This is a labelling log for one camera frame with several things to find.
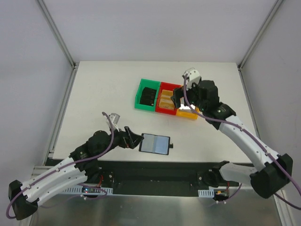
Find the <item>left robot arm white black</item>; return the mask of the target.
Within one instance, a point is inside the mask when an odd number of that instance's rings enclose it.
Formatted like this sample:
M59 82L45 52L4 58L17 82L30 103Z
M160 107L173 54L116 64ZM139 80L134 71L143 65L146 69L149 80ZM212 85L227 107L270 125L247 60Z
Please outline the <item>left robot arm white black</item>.
M144 139L129 127L114 129L108 134L99 130L77 147L66 159L33 179L9 184L7 218L23 220L38 210L45 201L66 188L79 183L95 183L99 179L98 158L114 149L136 148Z

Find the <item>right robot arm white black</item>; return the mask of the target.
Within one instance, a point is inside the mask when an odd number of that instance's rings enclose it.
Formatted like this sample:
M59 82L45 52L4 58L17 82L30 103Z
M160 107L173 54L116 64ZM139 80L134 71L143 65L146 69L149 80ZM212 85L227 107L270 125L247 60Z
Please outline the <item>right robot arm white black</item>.
M190 88L175 88L171 99L176 108L181 106L181 100L186 106L199 108L201 116L229 137L252 162L252 167L221 162L213 169L212 182L215 185L222 186L227 181L248 184L260 197L267 199L290 182L292 158L270 149L246 129L235 111L220 102L213 81L192 83Z

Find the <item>black leather card holder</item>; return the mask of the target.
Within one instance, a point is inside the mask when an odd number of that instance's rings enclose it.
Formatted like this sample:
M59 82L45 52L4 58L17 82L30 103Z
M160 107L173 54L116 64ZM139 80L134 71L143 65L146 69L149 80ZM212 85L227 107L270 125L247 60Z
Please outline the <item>black leather card holder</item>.
M169 155L169 150L174 147L170 137L147 133L142 133L142 136L143 140L139 144L139 152Z

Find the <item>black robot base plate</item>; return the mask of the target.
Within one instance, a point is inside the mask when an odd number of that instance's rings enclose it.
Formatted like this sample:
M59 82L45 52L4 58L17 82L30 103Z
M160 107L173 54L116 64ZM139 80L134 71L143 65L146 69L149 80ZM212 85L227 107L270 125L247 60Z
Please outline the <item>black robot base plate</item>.
M119 195L196 197L216 162L105 161L85 162L88 181Z

